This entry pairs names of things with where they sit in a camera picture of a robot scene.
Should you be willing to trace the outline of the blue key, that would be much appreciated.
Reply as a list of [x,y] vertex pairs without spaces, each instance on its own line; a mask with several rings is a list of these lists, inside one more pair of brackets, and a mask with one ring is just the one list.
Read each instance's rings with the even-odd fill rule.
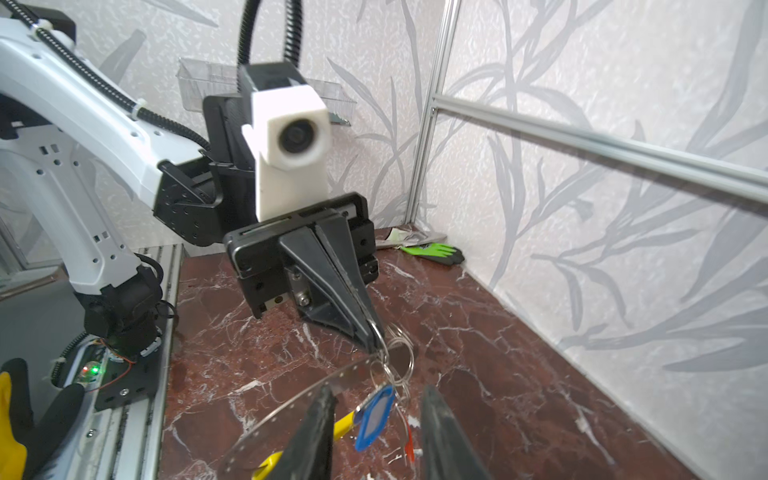
[[370,394],[356,409],[353,416],[354,426],[358,429],[355,450],[363,452],[381,435],[395,401],[395,387],[385,384]]

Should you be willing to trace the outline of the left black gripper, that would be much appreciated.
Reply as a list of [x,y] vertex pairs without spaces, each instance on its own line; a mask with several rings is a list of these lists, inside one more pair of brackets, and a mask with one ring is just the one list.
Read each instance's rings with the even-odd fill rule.
[[[322,219],[331,211],[341,216]],[[366,290],[379,273],[374,225],[363,195],[346,193],[231,231],[224,246],[255,318],[273,308],[276,297],[288,297],[291,288],[304,321],[367,353],[386,349]],[[300,278],[289,281],[286,275],[293,274]]]

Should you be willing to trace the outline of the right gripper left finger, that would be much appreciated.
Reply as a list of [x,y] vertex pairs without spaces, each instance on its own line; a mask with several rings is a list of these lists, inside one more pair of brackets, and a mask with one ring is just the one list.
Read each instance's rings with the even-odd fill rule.
[[331,478],[336,404],[331,388],[323,386],[267,479]]

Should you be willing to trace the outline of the keyring with yellow tag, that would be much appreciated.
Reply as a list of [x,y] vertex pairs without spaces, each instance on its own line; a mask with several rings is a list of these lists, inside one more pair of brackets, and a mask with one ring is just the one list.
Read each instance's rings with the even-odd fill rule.
[[277,407],[244,433],[225,454],[217,477],[267,479],[323,386],[330,387],[337,399],[333,448],[336,442],[347,438],[355,450],[358,431],[353,422],[355,409],[377,388],[392,384],[396,397],[382,436],[395,418],[403,416],[408,405],[416,359],[414,343],[400,326],[389,325],[387,335],[384,352],[366,356],[334,371]]

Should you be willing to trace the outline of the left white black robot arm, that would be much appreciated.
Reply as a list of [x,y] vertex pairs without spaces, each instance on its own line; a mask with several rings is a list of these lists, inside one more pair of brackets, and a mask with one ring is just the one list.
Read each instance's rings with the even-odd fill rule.
[[114,230],[74,147],[185,241],[223,243],[255,312],[289,294],[304,321],[386,352],[366,290],[367,203],[330,194],[331,115],[298,69],[301,5],[287,8],[283,60],[240,61],[236,93],[205,101],[222,111],[207,141],[129,97],[77,54],[69,29],[5,3],[1,160],[64,262],[85,330],[124,361],[159,346],[161,276]]

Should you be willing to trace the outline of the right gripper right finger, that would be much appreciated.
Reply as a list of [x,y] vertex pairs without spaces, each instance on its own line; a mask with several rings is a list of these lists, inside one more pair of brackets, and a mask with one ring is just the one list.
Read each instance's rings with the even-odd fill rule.
[[422,470],[425,479],[491,479],[440,392],[421,397]]

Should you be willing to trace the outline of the red key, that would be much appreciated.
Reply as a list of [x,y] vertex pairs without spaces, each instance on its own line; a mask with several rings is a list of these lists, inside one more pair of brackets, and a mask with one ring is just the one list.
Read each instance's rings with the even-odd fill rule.
[[407,463],[409,465],[413,465],[415,463],[415,450],[414,450],[414,443],[413,443],[413,435],[411,426],[408,422],[408,418],[406,416],[403,417],[403,423],[406,431],[406,443],[404,446],[405,451],[405,457],[407,460]]

